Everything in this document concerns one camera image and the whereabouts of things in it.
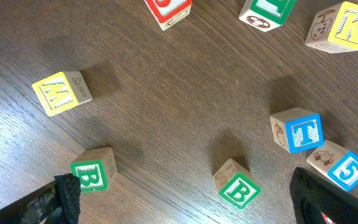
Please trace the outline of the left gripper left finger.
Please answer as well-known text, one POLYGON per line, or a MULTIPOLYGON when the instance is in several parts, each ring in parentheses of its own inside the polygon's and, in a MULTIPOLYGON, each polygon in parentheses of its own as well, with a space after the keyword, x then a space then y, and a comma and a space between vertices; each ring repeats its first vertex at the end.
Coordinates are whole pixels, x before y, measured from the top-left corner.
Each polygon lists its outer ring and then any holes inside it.
POLYGON ((54 181, 0 209, 0 223, 77 224, 80 215, 80 179, 56 175, 54 181))

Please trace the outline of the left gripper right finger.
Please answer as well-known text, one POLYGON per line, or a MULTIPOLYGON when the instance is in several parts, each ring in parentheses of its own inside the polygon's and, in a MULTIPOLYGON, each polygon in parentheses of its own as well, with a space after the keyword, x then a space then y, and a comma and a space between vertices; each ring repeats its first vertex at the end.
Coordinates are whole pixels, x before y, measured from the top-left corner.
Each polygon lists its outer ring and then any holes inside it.
POLYGON ((358 198, 297 167, 290 182, 290 196, 297 223, 358 223, 358 198))

